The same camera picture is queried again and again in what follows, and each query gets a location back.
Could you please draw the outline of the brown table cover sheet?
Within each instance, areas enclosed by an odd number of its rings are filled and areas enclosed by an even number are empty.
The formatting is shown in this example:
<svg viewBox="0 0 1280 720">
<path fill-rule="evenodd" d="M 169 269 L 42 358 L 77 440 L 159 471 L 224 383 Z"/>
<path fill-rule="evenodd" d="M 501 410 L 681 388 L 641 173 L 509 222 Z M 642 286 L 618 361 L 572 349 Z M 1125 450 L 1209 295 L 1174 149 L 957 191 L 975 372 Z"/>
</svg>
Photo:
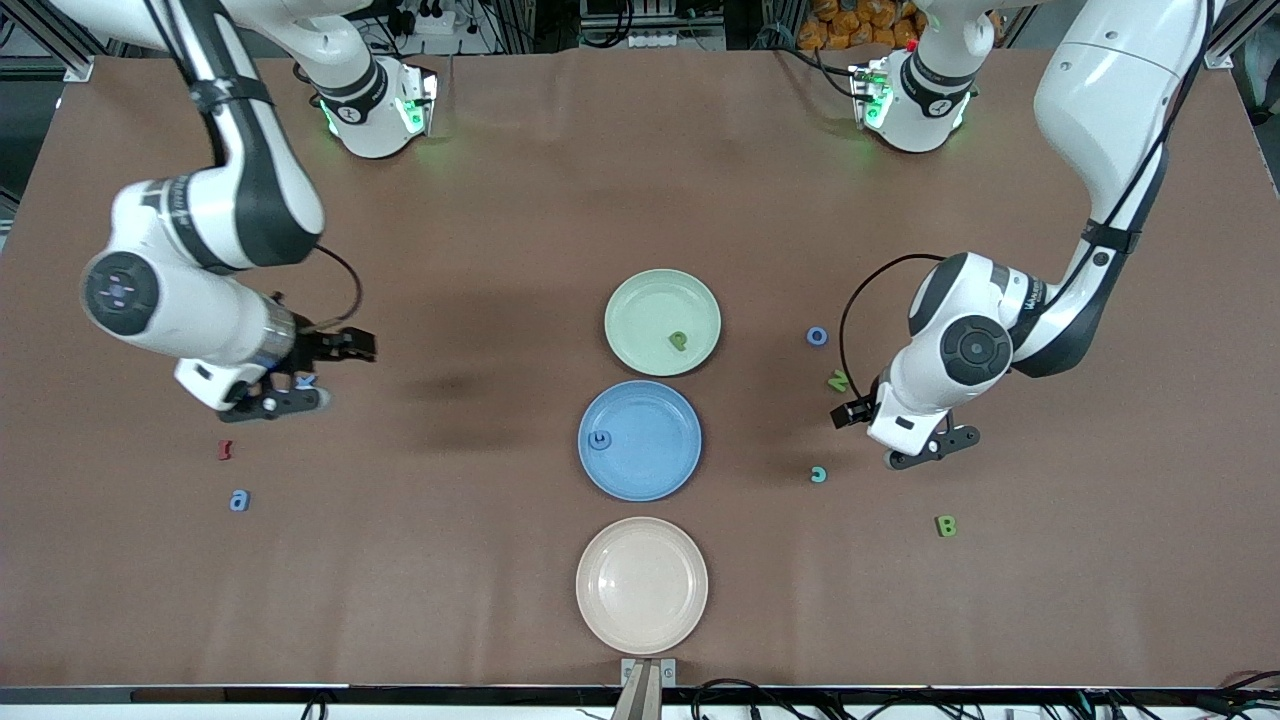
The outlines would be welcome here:
<svg viewBox="0 0 1280 720">
<path fill-rule="evenodd" d="M 957 411 L 978 446 L 906 471 L 831 425 L 837 354 L 805 333 L 877 266 L 1064 273 L 1089 202 L 1036 128 L 1047 60 L 991 55 L 963 128 L 915 156 L 768 53 L 465 56 L 444 138 L 380 161 L 264 60 L 379 359 L 320 366 L 320 413 L 237 427 L 81 305 L 115 192 L 209 160 L 172 64 L 100 64 L 64 91 L 0 255 L 0 684 L 611 683 L 573 577 L 635 515 L 708 561 L 673 651 L 687 683 L 1280 669 L 1280 200 L 1229 74 L 1196 82 L 1076 369 L 1006 375 Z M 605 342 L 614 290 L 650 269 L 719 304 L 685 375 Z M 579 459 L 588 405 L 626 380 L 701 421 L 695 473 L 652 502 Z"/>
</svg>

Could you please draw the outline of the aluminium frame profile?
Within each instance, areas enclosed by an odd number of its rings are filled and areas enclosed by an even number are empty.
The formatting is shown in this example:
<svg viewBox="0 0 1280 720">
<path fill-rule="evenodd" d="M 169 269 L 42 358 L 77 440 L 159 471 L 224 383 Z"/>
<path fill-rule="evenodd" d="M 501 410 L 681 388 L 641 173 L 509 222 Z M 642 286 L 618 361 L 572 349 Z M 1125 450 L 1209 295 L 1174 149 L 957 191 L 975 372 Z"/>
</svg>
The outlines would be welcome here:
<svg viewBox="0 0 1280 720">
<path fill-rule="evenodd" d="M 1260 31 L 1265 23 L 1280 13 L 1280 0 L 1219 0 L 1213 31 L 1208 49 L 1204 51 L 1204 65 L 1210 69 L 1233 67 L 1233 55 L 1245 41 Z"/>
<path fill-rule="evenodd" d="M 86 82 L 101 51 L 49 0 L 0 0 L 0 81 Z"/>
</svg>

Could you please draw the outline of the beige plate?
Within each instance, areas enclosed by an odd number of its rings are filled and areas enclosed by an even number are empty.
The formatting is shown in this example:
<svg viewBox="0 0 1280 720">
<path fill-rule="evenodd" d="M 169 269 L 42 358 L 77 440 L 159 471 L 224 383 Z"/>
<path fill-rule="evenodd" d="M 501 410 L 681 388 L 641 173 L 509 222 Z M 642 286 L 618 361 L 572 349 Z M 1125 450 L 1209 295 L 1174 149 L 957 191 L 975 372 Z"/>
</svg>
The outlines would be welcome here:
<svg viewBox="0 0 1280 720">
<path fill-rule="evenodd" d="M 695 632 L 710 577 L 687 532 L 659 518 L 626 518 L 586 544 L 575 596 L 585 625 L 602 643 L 631 657 L 657 656 Z"/>
</svg>

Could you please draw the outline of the green plate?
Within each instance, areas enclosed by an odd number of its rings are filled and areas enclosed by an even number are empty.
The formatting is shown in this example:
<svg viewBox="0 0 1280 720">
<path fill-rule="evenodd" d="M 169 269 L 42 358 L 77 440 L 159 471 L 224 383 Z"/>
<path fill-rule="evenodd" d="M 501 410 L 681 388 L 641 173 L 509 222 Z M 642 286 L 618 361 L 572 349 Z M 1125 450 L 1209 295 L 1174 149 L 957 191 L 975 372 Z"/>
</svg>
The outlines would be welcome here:
<svg viewBox="0 0 1280 720">
<path fill-rule="evenodd" d="M 723 319 L 717 297 L 703 281 L 676 269 L 650 269 L 614 290 L 603 325 L 605 342 L 623 365 L 666 378 L 685 375 L 710 359 Z M 687 336 L 685 352 L 677 352 L 667 340 L 676 331 Z"/>
</svg>

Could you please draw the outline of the long white power strip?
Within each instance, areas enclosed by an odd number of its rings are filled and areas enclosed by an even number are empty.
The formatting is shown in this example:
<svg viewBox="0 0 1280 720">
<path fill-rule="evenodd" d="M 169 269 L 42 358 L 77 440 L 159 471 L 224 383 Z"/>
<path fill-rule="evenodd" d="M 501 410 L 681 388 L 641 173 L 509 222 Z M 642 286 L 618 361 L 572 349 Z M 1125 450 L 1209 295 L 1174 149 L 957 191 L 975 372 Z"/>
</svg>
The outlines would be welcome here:
<svg viewBox="0 0 1280 720">
<path fill-rule="evenodd" d="M 635 29 L 625 41 L 627 49 L 690 47 L 703 51 L 724 51 L 724 33 L 719 28 L 694 26 L 692 28 Z"/>
</svg>

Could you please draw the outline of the white power strip with plugs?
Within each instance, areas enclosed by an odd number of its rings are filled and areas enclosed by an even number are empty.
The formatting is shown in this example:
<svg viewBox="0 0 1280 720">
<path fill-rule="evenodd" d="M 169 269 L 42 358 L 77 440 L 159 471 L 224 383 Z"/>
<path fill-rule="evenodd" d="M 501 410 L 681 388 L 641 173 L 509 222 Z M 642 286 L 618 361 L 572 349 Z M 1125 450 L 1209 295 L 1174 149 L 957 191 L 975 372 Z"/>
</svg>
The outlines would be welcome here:
<svg viewBox="0 0 1280 720">
<path fill-rule="evenodd" d="M 453 35 L 457 13 L 452 0 L 393 0 L 388 27 L 397 37 Z"/>
</svg>

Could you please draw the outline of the blue plate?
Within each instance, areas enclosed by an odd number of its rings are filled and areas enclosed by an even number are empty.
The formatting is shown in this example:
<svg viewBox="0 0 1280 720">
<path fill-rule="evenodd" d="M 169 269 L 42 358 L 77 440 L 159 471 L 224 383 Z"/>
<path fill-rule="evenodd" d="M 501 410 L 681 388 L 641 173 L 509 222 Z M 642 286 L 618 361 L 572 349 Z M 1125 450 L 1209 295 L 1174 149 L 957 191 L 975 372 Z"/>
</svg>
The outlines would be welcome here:
<svg viewBox="0 0 1280 720">
<path fill-rule="evenodd" d="M 590 448 L 593 430 L 608 430 L 611 447 Z M 701 459 L 703 428 L 695 407 L 677 389 L 657 380 L 626 380 L 588 405 L 577 448 L 596 488 L 623 501 L 652 502 L 692 477 Z"/>
</svg>

